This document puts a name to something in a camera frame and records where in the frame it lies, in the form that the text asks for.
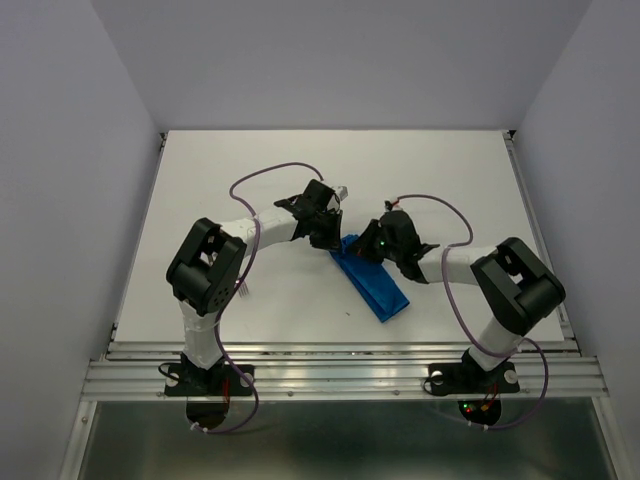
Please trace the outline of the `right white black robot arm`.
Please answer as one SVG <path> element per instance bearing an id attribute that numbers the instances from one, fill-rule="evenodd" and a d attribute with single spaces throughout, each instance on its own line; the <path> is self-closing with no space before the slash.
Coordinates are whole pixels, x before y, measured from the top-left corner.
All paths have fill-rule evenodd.
<path id="1" fill-rule="evenodd" d="M 454 284 L 481 290 L 492 317 L 479 336 L 469 338 L 460 361 L 429 365 L 423 388 L 434 396 L 518 391 L 510 357 L 566 297 L 560 281 L 521 239 L 487 248 L 428 244 L 400 210 L 371 221 L 346 250 L 373 264 L 390 261 L 405 278 L 440 283 L 447 294 Z"/>

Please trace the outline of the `blue satin napkin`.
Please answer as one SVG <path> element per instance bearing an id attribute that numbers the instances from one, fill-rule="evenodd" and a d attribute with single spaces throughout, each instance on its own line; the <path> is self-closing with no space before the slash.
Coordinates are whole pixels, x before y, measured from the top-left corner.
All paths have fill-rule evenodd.
<path id="1" fill-rule="evenodd" d="M 377 319 L 385 323 L 407 308 L 410 301 L 382 264 L 347 252 L 357 239 L 355 234 L 344 236 L 342 250 L 330 255 Z"/>

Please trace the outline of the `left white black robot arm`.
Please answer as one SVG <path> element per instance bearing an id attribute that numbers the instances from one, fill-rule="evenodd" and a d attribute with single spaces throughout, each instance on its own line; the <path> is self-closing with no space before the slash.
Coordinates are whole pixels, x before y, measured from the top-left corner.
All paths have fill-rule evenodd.
<path id="1" fill-rule="evenodd" d="M 307 238 L 316 249 L 340 251 L 341 202 L 347 196 L 345 186 L 312 179 L 302 193 L 247 218 L 223 223 L 201 218 L 193 224 L 166 273 L 184 327 L 180 361 L 159 367 L 167 396 L 248 394 L 225 363 L 221 313 L 244 285 L 259 250 Z"/>

